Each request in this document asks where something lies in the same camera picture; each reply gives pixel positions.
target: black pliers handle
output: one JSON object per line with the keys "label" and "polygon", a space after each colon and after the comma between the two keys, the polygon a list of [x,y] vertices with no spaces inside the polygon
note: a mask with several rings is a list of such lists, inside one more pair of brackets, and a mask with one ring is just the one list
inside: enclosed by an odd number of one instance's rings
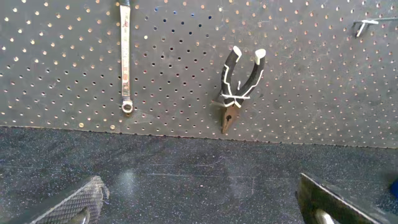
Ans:
{"label": "black pliers handle", "polygon": [[238,87],[238,91],[236,93],[233,93],[231,89],[231,76],[236,63],[242,56],[242,52],[239,47],[234,46],[225,61],[223,73],[221,75],[221,96],[225,98],[223,101],[223,107],[226,108],[223,113],[222,133],[226,133],[233,121],[237,118],[239,108],[242,107],[243,101],[250,99],[250,93],[260,82],[266,61],[266,50],[259,49],[254,54],[255,63],[250,77],[241,88]]}

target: dark table surface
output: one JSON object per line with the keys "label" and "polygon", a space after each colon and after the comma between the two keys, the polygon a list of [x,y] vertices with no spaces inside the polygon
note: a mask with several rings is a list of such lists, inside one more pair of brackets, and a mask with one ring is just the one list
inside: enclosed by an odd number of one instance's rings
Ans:
{"label": "dark table surface", "polygon": [[308,172],[398,214],[398,150],[0,128],[0,223],[89,175],[100,223],[302,223]]}

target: gray perforated board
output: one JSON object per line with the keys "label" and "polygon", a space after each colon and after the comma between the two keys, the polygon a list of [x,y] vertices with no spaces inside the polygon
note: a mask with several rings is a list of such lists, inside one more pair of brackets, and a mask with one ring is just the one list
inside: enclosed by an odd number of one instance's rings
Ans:
{"label": "gray perforated board", "polygon": [[[395,1],[134,1],[131,82],[121,107],[120,15],[110,0],[7,0],[0,7],[0,124],[248,141],[396,147],[397,22],[354,20]],[[233,45],[244,82],[264,78],[221,134],[221,73]]]}

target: wrench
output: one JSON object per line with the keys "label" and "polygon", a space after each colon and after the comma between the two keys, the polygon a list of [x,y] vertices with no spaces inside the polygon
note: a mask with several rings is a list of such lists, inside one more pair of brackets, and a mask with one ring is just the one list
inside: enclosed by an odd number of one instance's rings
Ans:
{"label": "wrench", "polygon": [[121,47],[122,47],[122,110],[133,111],[130,97],[130,0],[120,1]]}

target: pliers handle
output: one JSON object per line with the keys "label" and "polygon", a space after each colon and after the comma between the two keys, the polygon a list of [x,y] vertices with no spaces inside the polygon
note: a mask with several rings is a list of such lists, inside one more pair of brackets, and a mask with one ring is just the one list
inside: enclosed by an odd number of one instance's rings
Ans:
{"label": "pliers handle", "polygon": [[231,76],[232,72],[237,64],[238,60],[242,56],[242,52],[239,47],[234,46],[231,53],[229,53],[221,74],[221,95],[225,97],[223,102],[224,107],[229,107],[235,104],[238,108],[242,107],[242,103],[245,99],[249,99],[250,93],[259,84],[264,71],[266,50],[259,49],[255,51],[255,64],[253,71],[246,83],[233,94],[231,90]]}

